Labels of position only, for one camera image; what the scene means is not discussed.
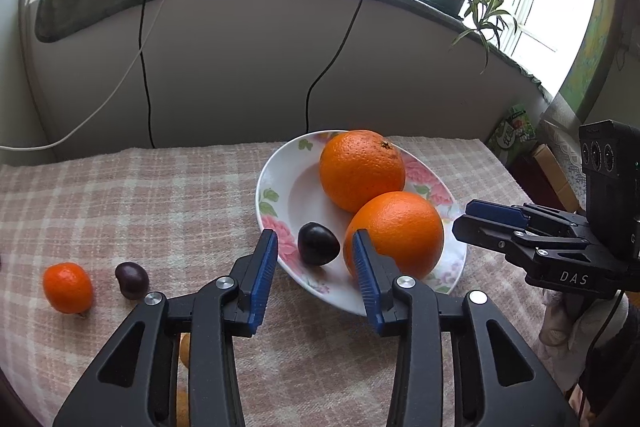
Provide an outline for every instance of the orange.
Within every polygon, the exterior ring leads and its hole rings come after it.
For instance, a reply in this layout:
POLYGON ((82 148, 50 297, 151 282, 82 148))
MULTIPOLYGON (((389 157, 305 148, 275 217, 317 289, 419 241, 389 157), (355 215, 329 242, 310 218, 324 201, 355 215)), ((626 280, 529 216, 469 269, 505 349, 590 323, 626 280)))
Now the orange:
POLYGON ((175 427, 189 427, 189 394, 179 389, 175 393, 175 427))
POLYGON ((62 313, 85 312, 94 301, 91 279, 75 263, 49 266, 42 276, 42 288, 49 304, 62 313))
POLYGON ((347 212, 404 188, 398 149, 373 131, 349 131, 332 138, 320 155, 320 182, 327 196, 347 212))
POLYGON ((184 364, 184 367, 189 368, 189 349, 191 347, 191 333, 183 334, 180 339, 180 360, 184 364))
POLYGON ((444 245, 444 228, 433 205, 410 192, 388 192, 353 216, 344 238, 344 261, 352 276, 353 233, 366 229, 380 255, 388 255, 404 275, 423 279, 436 266, 444 245))

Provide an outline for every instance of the pink flower pattern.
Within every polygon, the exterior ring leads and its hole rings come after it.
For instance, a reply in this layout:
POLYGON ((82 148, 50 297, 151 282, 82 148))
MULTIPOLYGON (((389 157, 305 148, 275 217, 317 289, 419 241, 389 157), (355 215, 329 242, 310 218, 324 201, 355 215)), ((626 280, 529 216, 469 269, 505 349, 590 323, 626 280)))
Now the pink flower pattern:
POLYGON ((456 283, 456 280, 458 280, 461 270, 461 263, 459 261, 455 261, 455 263, 449 267, 448 271, 440 274, 440 283, 453 286, 456 283))
POLYGON ((289 227, 268 214, 262 214, 261 217, 263 227, 273 230, 278 236, 278 257, 297 275, 302 274, 303 267, 300 252, 298 252, 298 245, 289 227))
POLYGON ((407 179, 416 185, 429 187, 428 199, 431 203, 435 206, 453 204, 449 191, 433 172, 408 154, 403 154, 402 160, 407 179))
POLYGON ((422 165, 417 159, 406 154, 402 155, 404 160, 404 172, 409 181, 418 185, 427 185, 431 187, 433 184, 440 184, 436 175, 422 165))
POLYGON ((435 206, 438 206, 439 204, 453 203, 451 196, 449 195, 449 191, 440 182, 430 188, 431 192, 429 193, 429 201, 431 201, 435 206))

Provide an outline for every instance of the camera lens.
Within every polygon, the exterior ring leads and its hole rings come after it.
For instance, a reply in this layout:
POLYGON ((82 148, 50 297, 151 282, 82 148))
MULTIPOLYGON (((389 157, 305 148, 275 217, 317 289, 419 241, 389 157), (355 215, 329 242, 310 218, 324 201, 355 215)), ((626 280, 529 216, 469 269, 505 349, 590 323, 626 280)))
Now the camera lens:
POLYGON ((585 165, 589 163, 589 146, 586 143, 582 144, 582 163, 585 165))
POLYGON ((607 172, 611 172, 613 170, 613 149, 608 143, 604 148, 604 166, 607 169, 607 172))
POLYGON ((593 158, 593 166, 596 171, 600 170, 600 164, 602 163, 602 156, 600 154, 600 146, 598 142, 593 142, 591 144, 591 158, 593 158))

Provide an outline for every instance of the table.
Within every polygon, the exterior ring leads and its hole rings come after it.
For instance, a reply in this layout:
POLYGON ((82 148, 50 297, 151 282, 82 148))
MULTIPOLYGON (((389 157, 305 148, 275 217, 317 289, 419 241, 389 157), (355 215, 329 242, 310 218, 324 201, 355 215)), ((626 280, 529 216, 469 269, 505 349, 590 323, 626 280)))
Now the table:
MULTIPOLYGON (((472 198, 529 201, 478 140, 391 137, 423 160, 461 207, 472 198)), ((115 266, 135 261, 151 289, 171 298, 228 273, 258 238, 254 190, 279 144, 131 149, 54 165, 0 169, 0 367, 34 416, 49 426, 91 359, 133 307, 115 266), (62 315, 41 288, 47 266, 80 264, 94 284, 85 319, 62 315)), ((541 292, 504 256, 470 247, 454 290, 483 289, 534 345, 541 292)), ((398 341, 364 317, 311 296, 277 269, 264 324, 237 339, 242 407, 253 426, 382 426, 398 341)), ((450 347, 444 425, 452 425, 450 347)), ((181 372, 178 387, 186 384, 181 372)))

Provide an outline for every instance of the white plate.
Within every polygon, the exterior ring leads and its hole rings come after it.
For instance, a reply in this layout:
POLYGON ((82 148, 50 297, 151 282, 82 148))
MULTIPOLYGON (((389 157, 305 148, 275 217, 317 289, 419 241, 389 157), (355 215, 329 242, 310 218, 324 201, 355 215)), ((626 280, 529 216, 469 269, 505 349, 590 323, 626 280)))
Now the white plate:
MULTIPOLYGON (((344 264, 342 252, 321 267, 302 263, 298 230, 315 221, 331 230, 340 242, 352 214, 335 206, 320 184, 318 163, 325 144, 344 131, 305 134, 284 144, 265 163, 255 189, 255 213, 260 230, 278 235, 278 263, 305 290, 333 306, 365 315, 357 283, 344 264)), ((404 190, 427 198, 436 207, 445 230, 444 249, 437 266, 424 281, 435 291, 450 293, 462 275, 466 245, 453 236, 453 220, 461 215, 449 189, 418 158, 398 147, 406 170, 404 190)))

